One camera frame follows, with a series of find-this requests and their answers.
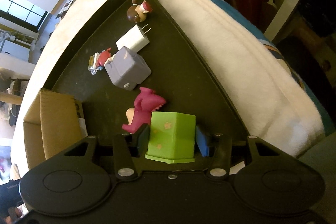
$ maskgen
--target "gray cube toy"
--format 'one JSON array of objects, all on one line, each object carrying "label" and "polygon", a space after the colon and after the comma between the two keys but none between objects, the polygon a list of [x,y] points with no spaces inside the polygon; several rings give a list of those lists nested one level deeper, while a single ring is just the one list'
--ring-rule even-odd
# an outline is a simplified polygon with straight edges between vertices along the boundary
[{"label": "gray cube toy", "polygon": [[125,90],[133,90],[152,73],[145,60],[127,47],[109,58],[104,67],[113,85]]}]

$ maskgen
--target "tiled floor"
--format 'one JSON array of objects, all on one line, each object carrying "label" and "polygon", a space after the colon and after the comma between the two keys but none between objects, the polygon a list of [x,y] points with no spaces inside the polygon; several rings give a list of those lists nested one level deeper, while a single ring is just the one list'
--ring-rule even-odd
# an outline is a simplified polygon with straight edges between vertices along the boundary
[{"label": "tiled floor", "polygon": [[48,24],[46,25],[43,32],[40,34],[39,38],[37,39],[35,49],[33,51],[30,51],[29,53],[29,62],[36,64],[38,59],[40,58],[40,49],[46,45],[46,43],[49,40],[49,35],[51,32],[55,30],[55,24],[59,22],[59,18],[56,18],[56,16],[52,15]]}]

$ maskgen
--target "green box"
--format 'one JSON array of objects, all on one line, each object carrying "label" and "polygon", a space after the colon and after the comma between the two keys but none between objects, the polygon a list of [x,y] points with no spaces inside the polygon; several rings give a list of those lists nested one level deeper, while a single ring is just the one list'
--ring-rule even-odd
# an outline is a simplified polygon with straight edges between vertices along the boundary
[{"label": "green box", "polygon": [[196,116],[153,112],[147,159],[168,164],[194,162]]}]

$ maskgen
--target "star print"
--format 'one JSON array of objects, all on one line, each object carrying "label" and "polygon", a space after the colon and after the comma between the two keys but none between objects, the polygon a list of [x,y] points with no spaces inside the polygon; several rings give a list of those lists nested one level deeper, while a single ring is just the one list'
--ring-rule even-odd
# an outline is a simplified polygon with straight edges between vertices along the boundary
[{"label": "star print", "polygon": [[170,122],[166,122],[164,125],[165,129],[170,129],[171,128],[171,123]]}]

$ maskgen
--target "purple toy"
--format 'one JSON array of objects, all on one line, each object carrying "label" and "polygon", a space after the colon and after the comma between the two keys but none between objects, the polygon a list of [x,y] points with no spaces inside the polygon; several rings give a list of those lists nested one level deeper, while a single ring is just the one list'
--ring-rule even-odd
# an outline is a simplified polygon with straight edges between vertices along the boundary
[{"label": "purple toy", "polygon": [[126,111],[128,124],[123,124],[123,130],[134,134],[143,123],[151,124],[152,112],[162,107],[166,100],[155,94],[155,90],[140,87],[141,92],[134,101],[134,108]]}]

